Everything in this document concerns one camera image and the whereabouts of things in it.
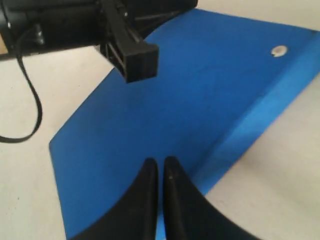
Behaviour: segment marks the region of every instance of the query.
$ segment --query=blue foam mat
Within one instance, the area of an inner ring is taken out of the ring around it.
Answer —
[[[125,84],[113,70],[50,143],[67,238],[119,200],[147,157],[160,182],[165,157],[178,157],[207,193],[320,71],[320,33],[203,10],[148,41],[158,76]],[[289,51],[274,58],[278,45]]]

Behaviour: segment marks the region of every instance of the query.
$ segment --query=white surface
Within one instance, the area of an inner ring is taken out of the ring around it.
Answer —
[[[319,0],[200,0],[199,7],[320,30]],[[30,141],[0,144],[0,239],[64,240],[48,143],[110,71],[92,48],[26,59],[44,108]],[[34,124],[34,100],[15,61],[0,63],[0,133]],[[208,194],[233,221],[265,240],[319,240],[320,77]]]

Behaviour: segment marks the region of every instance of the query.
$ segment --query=black cable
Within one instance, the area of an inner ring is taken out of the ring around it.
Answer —
[[[27,140],[29,140],[40,128],[42,119],[43,119],[43,109],[42,109],[42,104],[40,101],[40,98],[38,96],[38,93],[35,89],[35,87],[33,86],[32,82],[29,79],[29,76],[27,74],[24,62],[23,62],[23,56],[22,56],[22,49],[23,49],[23,44],[27,41],[27,37],[30,33],[35,32],[36,31],[36,25],[32,26],[30,29],[28,29],[27,31],[25,31],[20,37],[19,39],[16,41],[15,44],[15,54],[16,54],[16,60],[18,62],[18,65],[24,75],[25,80],[27,81],[30,90],[33,94],[34,100],[35,100],[35,104],[37,107],[37,119],[36,119],[36,123],[35,126],[33,128],[33,131],[24,137],[21,138],[10,138],[10,137],[4,137],[4,136],[0,136],[0,143],[6,143],[6,144],[18,144],[18,143],[22,143],[25,142]]]

